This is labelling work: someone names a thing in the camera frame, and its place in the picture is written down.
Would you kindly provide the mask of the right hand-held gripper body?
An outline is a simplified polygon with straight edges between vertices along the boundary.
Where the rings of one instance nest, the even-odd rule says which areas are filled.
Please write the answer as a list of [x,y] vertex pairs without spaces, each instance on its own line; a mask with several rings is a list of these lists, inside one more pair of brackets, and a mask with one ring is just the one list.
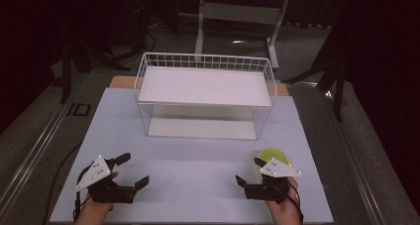
[[290,188],[288,178],[295,175],[301,175],[299,170],[289,167],[288,165],[272,159],[260,168],[262,181],[260,184],[245,185],[246,199],[269,200],[281,203],[288,198],[288,190]]

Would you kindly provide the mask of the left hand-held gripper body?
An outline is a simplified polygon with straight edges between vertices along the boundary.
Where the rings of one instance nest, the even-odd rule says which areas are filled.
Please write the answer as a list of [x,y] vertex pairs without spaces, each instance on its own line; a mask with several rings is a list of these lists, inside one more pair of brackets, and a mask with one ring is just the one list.
[[86,188],[95,202],[101,203],[132,203],[137,194],[134,186],[118,185],[113,180],[115,159],[104,159],[99,156],[80,174],[76,192]]

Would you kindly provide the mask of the yellow-green bowl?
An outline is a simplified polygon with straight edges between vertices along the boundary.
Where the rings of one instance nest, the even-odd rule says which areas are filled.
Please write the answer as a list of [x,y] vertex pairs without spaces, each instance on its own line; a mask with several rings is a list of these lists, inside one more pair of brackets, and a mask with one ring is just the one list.
[[265,161],[265,163],[268,163],[272,159],[276,159],[289,167],[292,166],[292,163],[289,159],[289,157],[281,150],[277,148],[263,148],[260,150],[256,158],[260,158]]

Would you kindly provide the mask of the white wire shelf rack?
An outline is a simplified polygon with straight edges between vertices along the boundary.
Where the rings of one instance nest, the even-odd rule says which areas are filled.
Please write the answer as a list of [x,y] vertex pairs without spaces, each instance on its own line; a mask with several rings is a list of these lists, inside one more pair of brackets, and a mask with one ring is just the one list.
[[146,53],[136,102],[152,137],[256,140],[277,87],[264,57]]

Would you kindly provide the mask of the person's right hand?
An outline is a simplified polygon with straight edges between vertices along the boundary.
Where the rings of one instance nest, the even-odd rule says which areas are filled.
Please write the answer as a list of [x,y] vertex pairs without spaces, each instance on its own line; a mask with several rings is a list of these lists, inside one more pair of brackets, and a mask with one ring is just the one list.
[[302,225],[300,220],[300,196],[298,195],[298,183],[293,177],[289,177],[288,198],[281,203],[267,200],[265,202],[274,225]]

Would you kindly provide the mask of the person's left hand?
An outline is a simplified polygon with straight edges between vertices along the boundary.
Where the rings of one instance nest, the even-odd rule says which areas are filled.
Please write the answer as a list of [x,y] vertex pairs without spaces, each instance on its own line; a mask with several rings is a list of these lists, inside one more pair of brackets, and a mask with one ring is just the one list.
[[74,225],[104,225],[106,217],[113,207],[113,203],[95,202],[87,194]]

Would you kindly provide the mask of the pale table cover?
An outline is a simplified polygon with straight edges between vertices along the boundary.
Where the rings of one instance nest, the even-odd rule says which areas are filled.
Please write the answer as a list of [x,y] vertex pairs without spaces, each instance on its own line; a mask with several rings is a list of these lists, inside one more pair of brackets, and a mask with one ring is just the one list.
[[236,179],[257,183],[254,158],[277,147],[300,170],[298,192],[304,220],[330,223],[333,216],[292,98],[276,98],[255,141],[157,138],[145,134],[131,89],[108,88],[76,156],[51,220],[73,220],[75,186],[81,171],[98,156],[131,159],[117,168],[117,182],[150,183],[131,204],[117,204],[108,215],[118,224],[267,224],[271,217],[260,200],[248,200]]

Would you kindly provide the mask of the dark metal stand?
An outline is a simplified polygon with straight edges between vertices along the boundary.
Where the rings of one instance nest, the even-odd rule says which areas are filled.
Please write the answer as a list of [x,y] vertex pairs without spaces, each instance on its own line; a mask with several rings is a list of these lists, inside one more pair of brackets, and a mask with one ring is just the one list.
[[73,37],[65,37],[61,45],[62,72],[61,77],[57,81],[58,86],[61,88],[60,103],[64,103],[71,92],[71,64],[74,63],[76,68],[81,72],[88,72],[91,68],[88,59],[89,55],[92,55],[114,69],[128,70],[127,67],[118,64],[109,56],[105,56],[85,42]]
[[327,92],[335,86],[333,97],[333,112],[336,119],[342,122],[341,106],[345,84],[345,73],[349,59],[346,57],[346,37],[349,28],[346,21],[340,17],[333,25],[321,50],[316,55],[311,67],[296,76],[284,79],[282,82],[295,84],[318,72],[323,72],[316,87],[319,91]]

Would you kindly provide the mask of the metal floor rail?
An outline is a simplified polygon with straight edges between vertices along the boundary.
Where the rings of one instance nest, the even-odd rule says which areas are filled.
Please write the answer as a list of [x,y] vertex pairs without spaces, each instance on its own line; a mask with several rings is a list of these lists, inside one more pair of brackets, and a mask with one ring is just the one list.
[[345,130],[342,122],[339,122],[333,111],[334,99],[330,91],[322,92],[322,98],[326,106],[330,110],[330,117],[338,128],[339,135],[344,143],[345,157],[348,161],[352,177],[358,188],[362,201],[364,203],[367,215],[372,225],[385,225],[384,218],[378,207],[376,199],[372,193],[371,187],[368,184],[367,177],[361,167],[360,162],[353,150],[353,144]]
[[34,106],[0,135],[0,223],[5,220],[17,197],[49,146],[71,101],[88,78],[81,73],[70,84],[69,95],[59,103],[59,88],[42,93]]

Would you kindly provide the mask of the white metal stand frame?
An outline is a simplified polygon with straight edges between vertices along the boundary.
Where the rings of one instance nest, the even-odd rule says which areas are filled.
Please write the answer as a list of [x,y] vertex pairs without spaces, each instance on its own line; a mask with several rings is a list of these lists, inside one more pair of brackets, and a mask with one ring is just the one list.
[[265,43],[271,66],[274,69],[279,69],[275,42],[285,16],[288,2],[289,0],[281,0],[278,8],[268,8],[199,0],[198,31],[195,52],[200,55],[203,51],[205,19],[272,25],[272,34],[265,40]]

